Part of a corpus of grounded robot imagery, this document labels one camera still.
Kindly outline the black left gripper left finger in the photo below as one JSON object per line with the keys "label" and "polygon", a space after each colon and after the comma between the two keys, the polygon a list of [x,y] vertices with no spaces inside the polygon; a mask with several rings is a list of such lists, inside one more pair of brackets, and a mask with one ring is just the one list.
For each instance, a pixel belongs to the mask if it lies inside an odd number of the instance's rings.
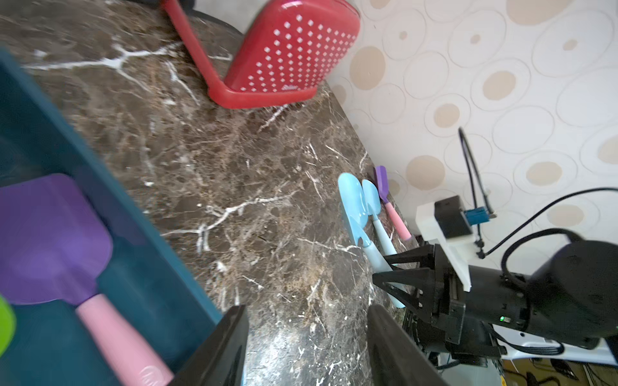
{"label": "black left gripper left finger", "polygon": [[170,384],[243,385],[248,335],[247,307],[231,307]]}

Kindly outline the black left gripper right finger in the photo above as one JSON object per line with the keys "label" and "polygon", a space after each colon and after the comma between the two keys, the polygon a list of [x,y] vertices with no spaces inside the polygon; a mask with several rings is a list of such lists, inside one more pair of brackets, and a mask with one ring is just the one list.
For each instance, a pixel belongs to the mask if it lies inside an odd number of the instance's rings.
{"label": "black left gripper right finger", "polygon": [[375,385],[447,386],[434,365],[382,305],[368,308],[367,344]]}

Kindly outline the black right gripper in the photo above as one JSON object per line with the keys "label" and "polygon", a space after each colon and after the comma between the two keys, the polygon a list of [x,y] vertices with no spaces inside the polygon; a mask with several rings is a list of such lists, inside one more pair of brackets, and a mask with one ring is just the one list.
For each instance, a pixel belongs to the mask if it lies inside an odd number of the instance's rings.
{"label": "black right gripper", "polygon": [[[413,270],[374,273],[373,284],[392,295],[416,316],[431,316],[434,300],[439,300],[435,326],[448,338],[460,338],[464,320],[472,318],[518,331],[529,326],[531,305],[523,290],[500,270],[471,266],[473,280],[466,292],[440,245],[425,244],[405,252],[385,256],[390,265],[419,263]],[[435,285],[443,289],[435,291]]]}

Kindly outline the light blue shovel mint handle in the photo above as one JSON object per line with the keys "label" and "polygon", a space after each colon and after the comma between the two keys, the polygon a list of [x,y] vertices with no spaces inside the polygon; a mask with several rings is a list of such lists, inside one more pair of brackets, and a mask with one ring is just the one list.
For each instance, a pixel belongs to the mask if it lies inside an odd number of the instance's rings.
{"label": "light blue shovel mint handle", "polygon": [[374,273],[391,272],[393,269],[365,231],[365,226],[372,219],[380,245],[386,249],[387,254],[397,253],[378,218],[380,211],[374,213],[374,210],[370,208],[368,196],[365,194],[365,186],[368,186],[370,181],[364,179],[360,182],[356,176],[342,173],[337,183],[341,202],[344,205],[344,226],[352,243],[363,249]]}

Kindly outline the purple shovel pink handle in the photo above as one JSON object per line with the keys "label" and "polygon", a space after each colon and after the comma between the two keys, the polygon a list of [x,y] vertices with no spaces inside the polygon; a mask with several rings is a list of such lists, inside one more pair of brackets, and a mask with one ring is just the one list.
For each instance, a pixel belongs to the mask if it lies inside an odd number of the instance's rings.
{"label": "purple shovel pink handle", "polygon": [[388,183],[388,173],[384,166],[376,166],[374,168],[375,175],[378,184],[378,194],[383,202],[387,215],[394,225],[394,229],[399,237],[403,241],[409,241],[412,239],[412,235],[408,230],[406,224],[404,223],[402,217],[398,214],[394,205],[389,201],[389,183]]}
{"label": "purple shovel pink handle", "polygon": [[112,252],[106,226],[67,175],[1,189],[2,296],[18,306],[67,302],[122,384],[167,385],[172,371],[98,290]]}

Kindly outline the green shovel orange handle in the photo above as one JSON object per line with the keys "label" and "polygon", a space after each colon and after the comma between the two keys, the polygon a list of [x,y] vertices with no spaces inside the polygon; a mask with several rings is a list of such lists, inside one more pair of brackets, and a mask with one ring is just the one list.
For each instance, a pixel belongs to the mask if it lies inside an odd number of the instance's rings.
{"label": "green shovel orange handle", "polygon": [[0,296],[0,355],[10,346],[16,330],[16,316],[9,302]]}

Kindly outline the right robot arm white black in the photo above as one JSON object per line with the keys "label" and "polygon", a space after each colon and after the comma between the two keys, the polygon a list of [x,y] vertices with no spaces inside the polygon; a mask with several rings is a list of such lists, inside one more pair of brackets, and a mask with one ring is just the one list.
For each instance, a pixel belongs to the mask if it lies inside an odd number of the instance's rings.
{"label": "right robot arm white black", "polygon": [[470,291],[438,245],[387,257],[373,283],[415,317],[415,342],[455,360],[617,363],[617,247],[576,241],[531,275],[471,266]]}

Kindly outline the teal plastic storage box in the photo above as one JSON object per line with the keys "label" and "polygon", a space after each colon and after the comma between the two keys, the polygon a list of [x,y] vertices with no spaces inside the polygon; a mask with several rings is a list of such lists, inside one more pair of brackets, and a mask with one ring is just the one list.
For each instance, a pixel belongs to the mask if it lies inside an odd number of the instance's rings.
{"label": "teal plastic storage box", "polygon": [[7,51],[1,54],[4,385],[216,385],[221,314]]}

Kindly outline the red polka dot toaster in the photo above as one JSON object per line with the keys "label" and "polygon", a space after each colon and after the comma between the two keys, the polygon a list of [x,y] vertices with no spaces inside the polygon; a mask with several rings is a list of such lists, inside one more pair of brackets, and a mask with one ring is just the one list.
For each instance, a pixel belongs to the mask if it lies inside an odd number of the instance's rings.
{"label": "red polka dot toaster", "polygon": [[165,1],[162,6],[204,78],[209,97],[226,109],[284,106],[313,98],[352,48],[361,27],[359,11],[346,1],[269,1],[220,78],[180,3]]}

